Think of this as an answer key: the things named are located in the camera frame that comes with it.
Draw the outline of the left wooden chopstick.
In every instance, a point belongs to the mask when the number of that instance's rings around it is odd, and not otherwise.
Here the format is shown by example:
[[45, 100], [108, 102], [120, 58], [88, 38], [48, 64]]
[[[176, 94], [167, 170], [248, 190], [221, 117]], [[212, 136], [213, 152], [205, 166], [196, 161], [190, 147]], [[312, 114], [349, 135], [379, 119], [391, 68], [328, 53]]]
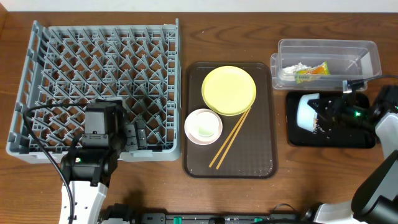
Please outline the left wooden chopstick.
[[220, 147], [220, 149], [218, 150], [218, 152], [216, 153], [216, 155], [214, 156], [214, 158], [212, 159], [212, 161], [209, 164], [209, 168], [212, 168], [214, 163], [217, 161], [217, 159], [219, 158], [219, 156], [221, 155], [221, 158], [218, 161], [218, 164], [216, 166], [216, 170], [218, 170], [225, 157], [227, 156], [229, 149], [231, 148], [231, 146], [234, 143], [234, 140], [236, 139], [236, 136], [238, 135], [238, 133], [240, 132], [249, 112], [250, 112], [251, 108], [249, 108], [248, 110], [246, 110], [243, 115], [240, 117], [240, 119], [238, 120], [238, 122], [235, 124], [234, 128], [232, 129], [232, 131], [229, 133], [228, 137], [226, 138], [226, 140], [224, 141], [224, 143], [222, 144], [222, 146]]

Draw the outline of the white paper napkin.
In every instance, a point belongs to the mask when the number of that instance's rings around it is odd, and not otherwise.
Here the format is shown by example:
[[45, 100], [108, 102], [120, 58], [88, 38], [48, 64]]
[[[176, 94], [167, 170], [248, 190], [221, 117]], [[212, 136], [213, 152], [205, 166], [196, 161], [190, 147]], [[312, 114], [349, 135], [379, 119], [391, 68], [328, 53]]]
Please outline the white paper napkin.
[[283, 81], [294, 82], [295, 81], [295, 74], [298, 71], [305, 70], [305, 69], [308, 69], [308, 68], [311, 68], [311, 67], [309, 67], [307, 65], [304, 65], [302, 63], [298, 63], [296, 65], [285, 67], [279, 72], [279, 78], [281, 80], [283, 80]]

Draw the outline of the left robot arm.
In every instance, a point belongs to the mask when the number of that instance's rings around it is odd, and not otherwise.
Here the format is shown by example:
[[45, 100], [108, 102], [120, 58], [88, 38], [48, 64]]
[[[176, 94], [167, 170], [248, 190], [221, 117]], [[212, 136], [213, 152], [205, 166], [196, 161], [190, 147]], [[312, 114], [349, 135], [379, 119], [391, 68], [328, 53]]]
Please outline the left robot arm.
[[84, 131], [61, 160], [66, 182], [60, 223], [98, 221], [121, 153], [147, 146], [144, 128], [143, 121], [129, 122], [126, 103], [120, 97], [87, 104]]

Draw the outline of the right wooden chopstick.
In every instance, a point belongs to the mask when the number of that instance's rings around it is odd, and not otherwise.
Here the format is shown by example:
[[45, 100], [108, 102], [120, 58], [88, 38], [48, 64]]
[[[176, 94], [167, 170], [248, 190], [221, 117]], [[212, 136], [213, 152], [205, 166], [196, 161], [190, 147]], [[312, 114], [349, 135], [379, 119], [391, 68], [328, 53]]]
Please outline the right wooden chopstick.
[[229, 150], [230, 150], [231, 146], [233, 145], [238, 133], [240, 132], [250, 110], [251, 110], [251, 108], [249, 108], [247, 111], [244, 112], [242, 117], [239, 119], [239, 121], [233, 128], [232, 132], [227, 137], [226, 142], [222, 145], [221, 149], [224, 149], [224, 148], [226, 148], [226, 149], [225, 149], [223, 155], [221, 156], [220, 161], [218, 162], [218, 164], [216, 166], [216, 170], [218, 170], [221, 167], [221, 165], [223, 164], [223, 161], [224, 161], [225, 157], [227, 156], [227, 154], [229, 153]]

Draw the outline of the wooden chopstick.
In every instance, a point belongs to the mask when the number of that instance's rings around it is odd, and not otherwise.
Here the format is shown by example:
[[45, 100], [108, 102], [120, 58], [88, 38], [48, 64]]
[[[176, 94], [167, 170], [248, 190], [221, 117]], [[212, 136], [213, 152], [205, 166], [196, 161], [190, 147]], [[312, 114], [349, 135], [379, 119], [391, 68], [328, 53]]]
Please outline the wooden chopstick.
[[212, 159], [212, 161], [209, 164], [209, 168], [212, 168], [214, 163], [217, 161], [217, 159], [219, 158], [219, 156], [221, 155], [221, 158], [218, 161], [218, 164], [216, 166], [216, 170], [218, 170], [225, 157], [227, 156], [229, 149], [231, 148], [231, 146], [234, 143], [234, 140], [236, 139], [236, 136], [238, 135], [238, 133], [240, 132], [249, 112], [250, 112], [251, 108], [249, 108], [248, 110], [246, 110], [243, 115], [240, 117], [240, 119], [238, 120], [238, 122], [235, 124], [234, 128], [232, 129], [232, 131], [229, 133], [228, 137], [226, 138], [226, 140], [224, 141], [224, 143], [222, 144], [222, 146], [220, 147], [220, 149], [218, 150], [218, 152], [216, 153], [216, 155], [214, 156], [214, 158]]
[[225, 157], [227, 156], [227, 154], [229, 153], [229, 150], [230, 150], [231, 146], [233, 145], [238, 133], [240, 132], [250, 110], [251, 110], [251, 108], [249, 108], [247, 111], [244, 112], [242, 117], [239, 119], [239, 121], [233, 128], [232, 132], [227, 137], [226, 142], [222, 145], [221, 149], [224, 149], [224, 148], [226, 148], [226, 149], [225, 149], [223, 155], [221, 156], [220, 161], [218, 162], [218, 164], [216, 166], [216, 170], [218, 170], [221, 167], [221, 165], [223, 164], [223, 161], [224, 161]]

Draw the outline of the yellow round plate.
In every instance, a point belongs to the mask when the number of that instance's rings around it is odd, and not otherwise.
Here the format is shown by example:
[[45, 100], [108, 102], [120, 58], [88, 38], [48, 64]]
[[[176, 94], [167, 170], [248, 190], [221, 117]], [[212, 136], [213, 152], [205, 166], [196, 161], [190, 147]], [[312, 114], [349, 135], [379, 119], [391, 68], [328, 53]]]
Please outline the yellow round plate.
[[242, 68], [222, 66], [206, 75], [201, 95], [209, 109], [224, 116], [236, 116], [254, 103], [256, 84]]

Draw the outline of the green orange snack wrapper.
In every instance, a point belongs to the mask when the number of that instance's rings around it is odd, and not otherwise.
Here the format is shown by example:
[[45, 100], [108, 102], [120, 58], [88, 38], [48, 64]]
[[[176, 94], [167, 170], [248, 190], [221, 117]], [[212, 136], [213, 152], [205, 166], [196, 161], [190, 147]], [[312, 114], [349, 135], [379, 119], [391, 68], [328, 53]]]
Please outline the green orange snack wrapper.
[[297, 75], [295, 78], [296, 84], [312, 81], [315, 79], [315, 75], [329, 75], [328, 62], [323, 62], [316, 67], [305, 68], [295, 72]]

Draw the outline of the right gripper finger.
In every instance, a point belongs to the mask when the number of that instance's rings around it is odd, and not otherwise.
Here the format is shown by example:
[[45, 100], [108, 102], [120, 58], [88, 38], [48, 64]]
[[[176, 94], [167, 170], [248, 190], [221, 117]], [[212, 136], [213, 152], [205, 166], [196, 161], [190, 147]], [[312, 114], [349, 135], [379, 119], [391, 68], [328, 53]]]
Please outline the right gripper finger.
[[330, 131], [331, 131], [333, 128], [336, 128], [337, 125], [338, 125], [338, 123], [337, 123], [335, 117], [332, 116], [331, 114], [328, 114], [328, 113], [320, 113], [320, 114], [317, 115], [317, 119], [318, 119], [318, 118], [321, 118], [321, 119], [323, 119], [323, 120], [325, 120], [325, 121], [327, 121], [327, 122], [329, 122], [329, 123], [331, 124], [331, 129], [330, 129]]
[[308, 100], [307, 104], [316, 112], [324, 112], [331, 108], [334, 102], [338, 99], [337, 96], [327, 98], [317, 98]]

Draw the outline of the clear plastic waste bin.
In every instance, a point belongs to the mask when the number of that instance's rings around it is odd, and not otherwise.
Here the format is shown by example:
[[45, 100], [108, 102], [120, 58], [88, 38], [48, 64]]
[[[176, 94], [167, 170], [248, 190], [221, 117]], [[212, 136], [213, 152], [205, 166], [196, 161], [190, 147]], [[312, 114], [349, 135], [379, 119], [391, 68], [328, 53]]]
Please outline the clear plastic waste bin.
[[[316, 67], [328, 62], [329, 75], [296, 84], [283, 81], [279, 72], [298, 63]], [[377, 45], [368, 40], [282, 39], [271, 56], [272, 86], [277, 90], [342, 91], [344, 80], [382, 75]]]

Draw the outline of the grey plastic dishwasher rack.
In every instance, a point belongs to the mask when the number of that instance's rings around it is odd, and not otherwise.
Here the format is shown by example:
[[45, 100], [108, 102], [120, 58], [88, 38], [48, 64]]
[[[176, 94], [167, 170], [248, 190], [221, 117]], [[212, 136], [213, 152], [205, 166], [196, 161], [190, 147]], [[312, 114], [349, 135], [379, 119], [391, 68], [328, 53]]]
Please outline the grey plastic dishwasher rack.
[[146, 123], [147, 146], [126, 162], [180, 157], [180, 26], [32, 26], [6, 152], [31, 164], [46, 156], [29, 136], [23, 111], [36, 107], [32, 129], [56, 161], [84, 129], [85, 103], [121, 96], [130, 122]]

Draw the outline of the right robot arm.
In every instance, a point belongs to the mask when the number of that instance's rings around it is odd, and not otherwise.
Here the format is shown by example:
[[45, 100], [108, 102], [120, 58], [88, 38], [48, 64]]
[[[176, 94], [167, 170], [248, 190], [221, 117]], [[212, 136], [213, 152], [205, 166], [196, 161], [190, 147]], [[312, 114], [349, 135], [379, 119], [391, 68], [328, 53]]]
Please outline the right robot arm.
[[344, 119], [373, 131], [381, 143], [384, 161], [359, 186], [352, 201], [321, 203], [309, 210], [310, 223], [397, 223], [397, 86], [385, 85], [365, 120]]

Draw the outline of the spilled rice pile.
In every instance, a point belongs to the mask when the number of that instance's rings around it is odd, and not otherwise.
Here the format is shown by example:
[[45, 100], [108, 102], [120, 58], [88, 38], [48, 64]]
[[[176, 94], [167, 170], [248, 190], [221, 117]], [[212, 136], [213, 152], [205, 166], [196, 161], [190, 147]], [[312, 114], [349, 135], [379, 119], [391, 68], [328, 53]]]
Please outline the spilled rice pile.
[[331, 124], [321, 118], [315, 120], [313, 125], [313, 136], [318, 139], [328, 139], [330, 136]]

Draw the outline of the pink white bowl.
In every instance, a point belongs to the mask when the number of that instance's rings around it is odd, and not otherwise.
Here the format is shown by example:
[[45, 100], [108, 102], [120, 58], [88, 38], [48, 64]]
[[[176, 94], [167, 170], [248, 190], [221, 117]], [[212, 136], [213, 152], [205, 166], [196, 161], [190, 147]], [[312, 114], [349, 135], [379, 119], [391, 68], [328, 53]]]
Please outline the pink white bowl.
[[187, 116], [184, 131], [192, 143], [205, 146], [214, 143], [221, 136], [223, 123], [214, 111], [198, 109]]

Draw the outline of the light blue bowl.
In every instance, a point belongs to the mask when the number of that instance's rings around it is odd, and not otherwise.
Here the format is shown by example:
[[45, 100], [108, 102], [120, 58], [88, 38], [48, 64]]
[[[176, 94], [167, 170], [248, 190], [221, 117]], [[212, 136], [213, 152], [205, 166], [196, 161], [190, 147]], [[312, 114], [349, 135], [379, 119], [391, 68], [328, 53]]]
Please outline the light blue bowl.
[[308, 105], [310, 100], [317, 100], [320, 98], [319, 93], [303, 95], [298, 103], [297, 108], [297, 126], [310, 132], [314, 132], [317, 125], [317, 112]]

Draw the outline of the black waste tray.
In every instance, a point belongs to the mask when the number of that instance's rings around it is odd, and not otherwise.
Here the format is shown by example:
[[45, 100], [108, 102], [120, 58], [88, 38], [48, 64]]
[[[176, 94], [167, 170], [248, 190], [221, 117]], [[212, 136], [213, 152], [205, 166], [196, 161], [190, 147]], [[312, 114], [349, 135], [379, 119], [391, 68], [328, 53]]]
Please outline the black waste tray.
[[306, 91], [290, 91], [286, 96], [287, 137], [289, 143], [294, 146], [350, 147], [361, 149], [370, 149], [376, 145], [376, 137], [366, 130], [337, 126], [330, 131], [328, 139], [318, 139], [313, 136], [312, 132], [298, 127], [296, 122], [297, 108], [299, 100], [306, 94]]

